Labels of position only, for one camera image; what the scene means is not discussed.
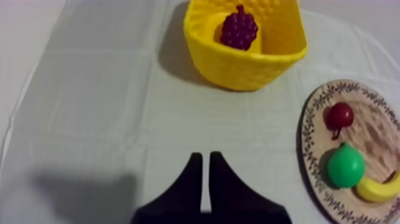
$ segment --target basket rim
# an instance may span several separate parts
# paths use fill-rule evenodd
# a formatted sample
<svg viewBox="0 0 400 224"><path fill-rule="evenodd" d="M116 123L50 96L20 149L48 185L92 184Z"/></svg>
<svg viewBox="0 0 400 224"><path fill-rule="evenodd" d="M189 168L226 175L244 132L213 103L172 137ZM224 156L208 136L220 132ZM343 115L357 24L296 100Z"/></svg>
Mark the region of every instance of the basket rim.
<svg viewBox="0 0 400 224"><path fill-rule="evenodd" d="M303 57L305 57L305 54L307 53L307 49L308 49L308 45L307 45L307 39L305 39L305 46L303 49L301 49L299 52L296 53L292 53L292 54L258 54L258 53L253 53L253 52L248 52L248 51L243 51L243 50L239 50L239 49L235 49L235 48L231 48L229 46L225 46L222 45L220 43L216 43L214 41L207 41L204 38L201 38L199 35L195 34L192 30L190 30L189 28L189 17L191 12L193 11L193 6L196 0L191 0L189 3L189 7L186 11L186 15L185 15L185 19L183 22L183 30L185 35L189 36L190 38L194 39L195 41L199 42L200 44L202 44L203 46L206 46L209 49L212 49L214 51L218 51L221 54L224 55L230 55L230 56L234 56L237 58L241 58L241 59L250 59L252 61L268 61L268 62L287 62L287 61L296 61L299 60ZM300 16L300 22L301 22L301 26L302 26L302 30L303 30L303 35L305 37L305 32L304 32L304 25L303 25L303 21Z"/></svg>

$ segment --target plastic toy fruit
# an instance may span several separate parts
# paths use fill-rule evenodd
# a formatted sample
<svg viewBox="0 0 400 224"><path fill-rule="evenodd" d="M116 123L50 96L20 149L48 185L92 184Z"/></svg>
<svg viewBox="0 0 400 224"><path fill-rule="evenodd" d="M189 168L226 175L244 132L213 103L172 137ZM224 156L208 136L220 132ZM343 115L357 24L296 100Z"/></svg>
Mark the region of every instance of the plastic toy fruit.
<svg viewBox="0 0 400 224"><path fill-rule="evenodd" d="M327 165L329 178L339 188L351 188L359 183L365 172L362 155L344 143L331 156Z"/></svg>
<svg viewBox="0 0 400 224"><path fill-rule="evenodd" d="M354 113L353 109L344 102L335 104L328 112L326 117L326 125L330 130L333 130L332 140L336 140L343 127L348 127L353 124Z"/></svg>
<svg viewBox="0 0 400 224"><path fill-rule="evenodd" d="M356 187L358 195L371 202L383 202L394 198L400 191L400 173L395 172L388 183L379 183L370 178L362 178Z"/></svg>
<svg viewBox="0 0 400 224"><path fill-rule="evenodd" d="M228 15L222 27L221 43L232 48L248 50L257 37L258 27L252 14L245 13L243 5L238 5L238 13Z"/></svg>

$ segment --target banana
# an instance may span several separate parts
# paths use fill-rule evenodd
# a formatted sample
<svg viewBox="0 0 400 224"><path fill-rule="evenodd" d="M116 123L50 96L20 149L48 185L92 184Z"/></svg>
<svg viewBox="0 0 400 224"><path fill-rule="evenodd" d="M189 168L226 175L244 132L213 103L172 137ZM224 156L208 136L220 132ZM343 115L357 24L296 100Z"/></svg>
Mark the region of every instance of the banana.
<svg viewBox="0 0 400 224"><path fill-rule="evenodd" d="M356 186L358 195L371 202L383 202L394 198L400 191L400 172L397 171L388 183L379 183L363 177Z"/></svg>

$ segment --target toy green fruit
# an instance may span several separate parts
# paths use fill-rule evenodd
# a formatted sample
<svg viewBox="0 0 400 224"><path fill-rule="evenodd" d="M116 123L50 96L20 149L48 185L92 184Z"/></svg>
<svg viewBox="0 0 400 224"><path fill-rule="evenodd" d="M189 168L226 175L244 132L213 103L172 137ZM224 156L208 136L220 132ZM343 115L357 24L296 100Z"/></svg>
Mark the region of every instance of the toy green fruit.
<svg viewBox="0 0 400 224"><path fill-rule="evenodd" d="M339 188L351 188L363 177L365 162L355 148L344 143L329 159L327 169L333 184Z"/></svg>

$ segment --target decorative plate border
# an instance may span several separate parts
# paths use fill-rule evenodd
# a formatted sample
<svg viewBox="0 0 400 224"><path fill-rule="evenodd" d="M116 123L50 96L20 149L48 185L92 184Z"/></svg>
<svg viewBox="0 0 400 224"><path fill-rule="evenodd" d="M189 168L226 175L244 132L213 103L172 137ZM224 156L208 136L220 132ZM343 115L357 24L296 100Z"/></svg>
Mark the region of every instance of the decorative plate border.
<svg viewBox="0 0 400 224"><path fill-rule="evenodd" d="M342 92L361 93L367 99L371 100L376 106L384 109L386 115L390 118L390 121L397 128L397 131L400 132L400 123L395 116L394 111L390 108L389 105L387 105L385 99L378 95L378 93L372 92L371 90L369 90L369 88L362 87L359 83L351 80L344 80L338 83L333 83L331 85L328 83L327 90L323 91L318 98L311 98L310 101L306 102L307 107L304 111L304 117L302 118L302 156L305 161L308 161L310 163L308 167L304 163L305 168L311 171L309 172L309 175L312 175L315 178L315 181L314 183L311 183L311 179L308 179L310 181L310 184L314 185L315 187L314 193L316 194L318 192L320 195L323 195L321 203L325 203L327 207L330 207L334 211L336 211L337 215L340 216L342 220L346 220L347 222L351 222L352 224L389 224L400 211L399 197L390 208L389 213L385 215L383 219L373 219L372 217L368 217L364 214L360 216L354 215L353 211L349 211L346 209L343 202L335 199L335 196L327 191L328 187L323 180L321 170L317 163L317 158L310 150L311 147L314 145L312 134L315 131L315 112L324 108L327 102L333 98L334 94L341 94Z"/></svg>

